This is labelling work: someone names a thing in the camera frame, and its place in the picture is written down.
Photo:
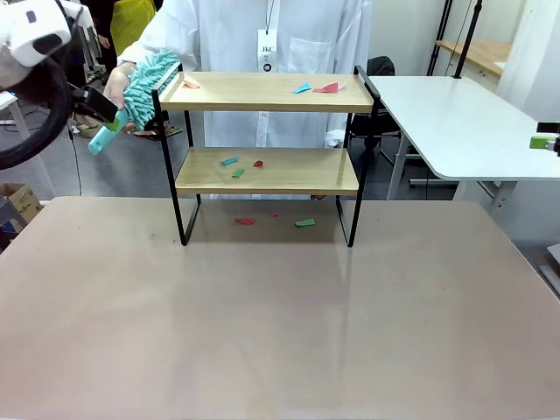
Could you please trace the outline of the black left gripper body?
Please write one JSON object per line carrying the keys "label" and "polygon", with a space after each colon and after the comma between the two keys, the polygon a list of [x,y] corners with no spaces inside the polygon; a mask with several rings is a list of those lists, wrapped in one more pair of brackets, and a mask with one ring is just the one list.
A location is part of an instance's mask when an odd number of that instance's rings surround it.
{"label": "black left gripper body", "polygon": [[100,122],[113,122],[118,107],[93,87],[72,86],[72,111]]}

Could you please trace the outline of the person's right hand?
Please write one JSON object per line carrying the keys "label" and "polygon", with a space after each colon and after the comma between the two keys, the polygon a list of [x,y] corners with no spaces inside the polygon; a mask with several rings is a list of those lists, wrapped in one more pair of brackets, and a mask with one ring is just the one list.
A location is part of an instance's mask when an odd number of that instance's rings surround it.
{"label": "person's right hand", "polygon": [[130,84],[130,76],[135,68],[135,63],[125,62],[115,67],[108,77],[103,95],[110,99],[118,109],[124,109],[123,93]]}

